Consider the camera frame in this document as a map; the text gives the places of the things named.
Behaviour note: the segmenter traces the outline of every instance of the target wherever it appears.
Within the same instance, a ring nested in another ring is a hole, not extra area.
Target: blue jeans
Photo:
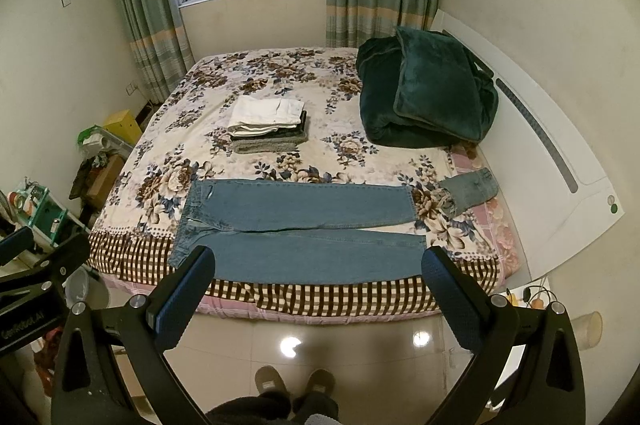
[[[414,221],[407,186],[205,180],[191,185],[169,264],[211,248],[216,278],[359,284],[420,275],[424,236],[357,228]]]

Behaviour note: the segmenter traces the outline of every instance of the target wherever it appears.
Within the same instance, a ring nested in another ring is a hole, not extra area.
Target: yellow box
[[[115,134],[132,145],[138,143],[138,140],[142,136],[139,125],[135,118],[131,116],[131,112],[128,109],[114,112],[104,121],[102,126],[111,132],[111,134]]]

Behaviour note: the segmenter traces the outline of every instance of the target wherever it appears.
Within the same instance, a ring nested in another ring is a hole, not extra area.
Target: white cup
[[[578,350],[583,351],[595,347],[602,337],[602,315],[597,311],[574,318],[571,321],[574,328],[575,341]]]

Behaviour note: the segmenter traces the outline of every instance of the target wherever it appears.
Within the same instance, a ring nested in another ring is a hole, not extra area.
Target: white folded shirt
[[[257,100],[241,96],[234,105],[226,126],[231,136],[260,136],[280,128],[294,128],[300,123],[305,103],[287,98]]]

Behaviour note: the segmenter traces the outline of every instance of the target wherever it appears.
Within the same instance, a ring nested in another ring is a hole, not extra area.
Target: metal screw
[[[86,304],[84,302],[76,302],[73,307],[71,307],[71,312],[74,315],[79,315],[86,308]]]
[[[144,295],[133,295],[129,299],[129,306],[132,308],[141,308],[146,303],[146,297]]]
[[[562,305],[562,302],[554,301],[551,302],[551,310],[556,315],[562,315],[564,313],[564,306]]]
[[[502,295],[491,295],[491,304],[497,308],[503,308],[508,304],[508,302]]]

